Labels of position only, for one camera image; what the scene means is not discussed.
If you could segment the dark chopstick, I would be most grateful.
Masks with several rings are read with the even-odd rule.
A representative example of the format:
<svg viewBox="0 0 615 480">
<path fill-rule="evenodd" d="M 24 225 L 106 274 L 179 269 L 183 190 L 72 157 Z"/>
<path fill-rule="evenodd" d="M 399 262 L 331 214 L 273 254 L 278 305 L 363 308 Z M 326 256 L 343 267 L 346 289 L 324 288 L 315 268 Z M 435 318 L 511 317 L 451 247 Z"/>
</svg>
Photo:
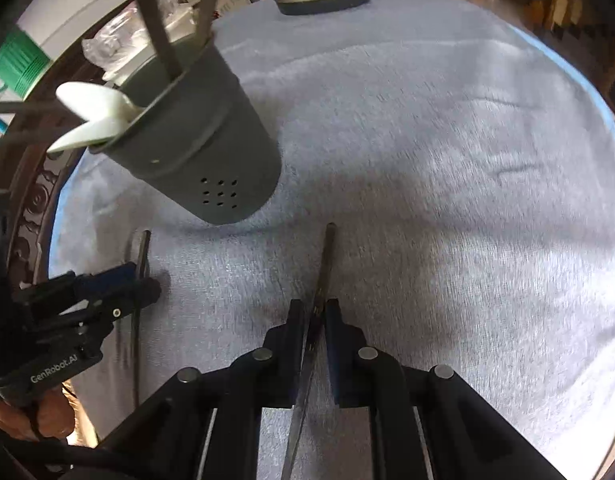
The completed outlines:
<svg viewBox="0 0 615 480">
<path fill-rule="evenodd" d="M 200 0 L 196 14 L 196 44 L 203 48 L 210 40 L 213 15 L 217 0 Z"/>
<path fill-rule="evenodd" d="M 154 47 L 156 57 L 163 65 L 165 73 L 170 81 L 176 80 L 182 73 L 182 68 L 174 48 L 168 40 L 165 27 L 161 20 L 156 0 L 136 0 L 144 24 Z"/>
<path fill-rule="evenodd" d="M 149 247 L 151 242 L 151 232 L 144 230 L 141 234 L 138 259 L 136 263 L 136 276 L 138 280 L 146 277 L 149 271 Z M 132 312 L 132 403 L 134 408 L 140 404 L 140 311 Z"/>
<path fill-rule="evenodd" d="M 296 395 L 292 411 L 289 437 L 288 442 L 286 442 L 286 453 L 284 453 L 281 471 L 282 480 L 291 479 L 307 412 L 307 404 L 309 404 L 309 393 L 311 392 L 314 377 L 319 339 L 321 339 L 321 330 L 324 326 L 324 310 L 331 281 L 336 239 L 337 225 L 336 223 L 329 222 L 326 226 L 324 247 L 321 253 L 321 266 L 319 267 L 313 307 L 311 313 L 309 313 L 309 324 L 307 324 L 302 368 L 300 380 L 298 381 L 298 394 Z"/>
</svg>

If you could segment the white plastic spoon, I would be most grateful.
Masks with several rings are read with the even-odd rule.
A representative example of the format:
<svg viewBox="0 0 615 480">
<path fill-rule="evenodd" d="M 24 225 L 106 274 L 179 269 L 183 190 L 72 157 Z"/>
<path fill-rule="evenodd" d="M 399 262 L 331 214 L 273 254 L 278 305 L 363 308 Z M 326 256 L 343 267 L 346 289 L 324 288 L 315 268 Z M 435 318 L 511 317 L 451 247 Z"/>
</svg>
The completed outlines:
<svg viewBox="0 0 615 480">
<path fill-rule="evenodd" d="M 56 89 L 57 99 L 78 117 L 93 122 L 117 117 L 132 122 L 144 110 L 120 90 L 83 81 L 68 81 Z"/>
<path fill-rule="evenodd" d="M 122 118 L 107 117 L 86 122 L 65 133 L 47 148 L 48 153 L 63 152 L 72 148 L 104 143 L 123 133 L 129 126 Z"/>
</svg>

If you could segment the dark carved wooden sideboard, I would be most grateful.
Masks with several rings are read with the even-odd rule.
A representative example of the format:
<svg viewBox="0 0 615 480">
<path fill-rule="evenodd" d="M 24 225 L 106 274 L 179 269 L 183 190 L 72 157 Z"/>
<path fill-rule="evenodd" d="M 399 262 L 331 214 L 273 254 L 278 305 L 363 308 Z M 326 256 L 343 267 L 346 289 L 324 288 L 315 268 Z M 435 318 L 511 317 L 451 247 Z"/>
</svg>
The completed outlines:
<svg viewBox="0 0 615 480">
<path fill-rule="evenodd" d="M 62 132 L 82 122 L 58 103 L 54 92 L 70 80 L 98 81 L 100 70 L 83 55 L 63 55 L 26 99 L 37 107 L 13 119 L 14 139 L 0 148 L 0 191 L 10 198 L 10 242 L 7 273 L 14 289 L 45 281 L 58 201 L 66 181 L 83 156 L 76 148 L 49 154 Z"/>
</svg>

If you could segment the dark grey utensil holder cup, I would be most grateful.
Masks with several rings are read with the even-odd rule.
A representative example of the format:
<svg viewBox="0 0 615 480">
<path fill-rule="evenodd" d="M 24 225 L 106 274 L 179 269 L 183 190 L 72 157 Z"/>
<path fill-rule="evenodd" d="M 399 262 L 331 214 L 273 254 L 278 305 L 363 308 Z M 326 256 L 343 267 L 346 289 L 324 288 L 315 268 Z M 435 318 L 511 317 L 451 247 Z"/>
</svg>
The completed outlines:
<svg viewBox="0 0 615 480">
<path fill-rule="evenodd" d="M 278 145 L 213 42 L 187 37 L 174 50 L 181 76 L 168 79 L 156 58 L 135 70 L 121 90 L 142 111 L 94 152 L 205 222 L 249 218 L 277 186 Z"/>
</svg>

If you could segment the green thermos jug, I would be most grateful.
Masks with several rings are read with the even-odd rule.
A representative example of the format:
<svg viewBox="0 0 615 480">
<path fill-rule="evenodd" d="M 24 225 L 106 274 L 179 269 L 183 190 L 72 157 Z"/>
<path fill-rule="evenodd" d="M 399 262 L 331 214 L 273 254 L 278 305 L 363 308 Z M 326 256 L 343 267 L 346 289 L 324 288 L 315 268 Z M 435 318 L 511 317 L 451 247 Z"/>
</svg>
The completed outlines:
<svg viewBox="0 0 615 480">
<path fill-rule="evenodd" d="M 25 99 L 51 64 L 45 51 L 14 26 L 0 47 L 0 93 L 10 90 Z"/>
</svg>

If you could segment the grey fleece table cloth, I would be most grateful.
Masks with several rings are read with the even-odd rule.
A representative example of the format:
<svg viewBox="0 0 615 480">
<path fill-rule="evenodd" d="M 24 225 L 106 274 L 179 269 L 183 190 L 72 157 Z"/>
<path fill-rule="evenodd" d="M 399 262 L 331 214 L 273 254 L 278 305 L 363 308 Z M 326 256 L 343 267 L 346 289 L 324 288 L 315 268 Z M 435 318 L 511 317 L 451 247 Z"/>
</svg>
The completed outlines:
<svg viewBox="0 0 615 480">
<path fill-rule="evenodd" d="M 73 389 L 99 436 L 181 367 L 253 350 L 309 299 L 325 227 L 345 321 L 402 363 L 449 364 L 569 479 L 615 435 L 615 125 L 573 68 L 461 0 L 286 16 L 262 0 L 216 44 L 279 142 L 274 196 L 209 226 L 113 160 L 62 190 L 50 271 L 99 272 L 152 234 L 157 304 Z"/>
</svg>

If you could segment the clear plastic bag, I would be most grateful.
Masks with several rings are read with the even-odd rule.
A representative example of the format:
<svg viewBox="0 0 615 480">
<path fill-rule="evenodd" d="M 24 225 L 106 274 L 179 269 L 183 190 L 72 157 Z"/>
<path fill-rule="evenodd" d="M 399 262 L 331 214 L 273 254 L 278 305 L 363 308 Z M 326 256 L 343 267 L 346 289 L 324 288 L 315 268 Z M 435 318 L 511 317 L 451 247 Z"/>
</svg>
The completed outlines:
<svg viewBox="0 0 615 480">
<path fill-rule="evenodd" d="M 194 12 L 188 3 L 178 0 L 156 0 L 170 42 L 194 33 Z M 82 40 L 84 57 L 101 68 L 103 73 L 116 70 L 151 40 L 135 1 L 94 34 Z"/>
</svg>

